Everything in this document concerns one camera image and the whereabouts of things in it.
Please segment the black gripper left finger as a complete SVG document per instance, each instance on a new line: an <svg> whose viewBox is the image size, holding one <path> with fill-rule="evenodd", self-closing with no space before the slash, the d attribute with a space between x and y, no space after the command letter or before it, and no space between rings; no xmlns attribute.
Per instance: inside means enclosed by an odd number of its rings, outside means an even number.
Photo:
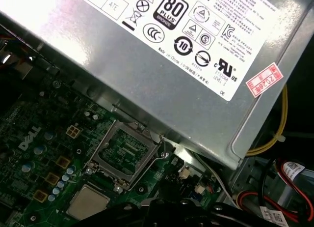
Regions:
<svg viewBox="0 0 314 227"><path fill-rule="evenodd" d="M176 185L159 183L156 196L140 205L124 202L74 224L76 227L170 227L176 223Z"/></svg>

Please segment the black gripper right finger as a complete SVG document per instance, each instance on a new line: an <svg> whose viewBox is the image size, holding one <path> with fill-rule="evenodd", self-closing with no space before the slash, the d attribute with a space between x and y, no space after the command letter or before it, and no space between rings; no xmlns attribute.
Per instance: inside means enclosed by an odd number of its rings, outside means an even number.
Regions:
<svg viewBox="0 0 314 227"><path fill-rule="evenodd" d="M213 193L195 178L174 179L174 223L177 227L277 227L259 216L212 201Z"/></svg>

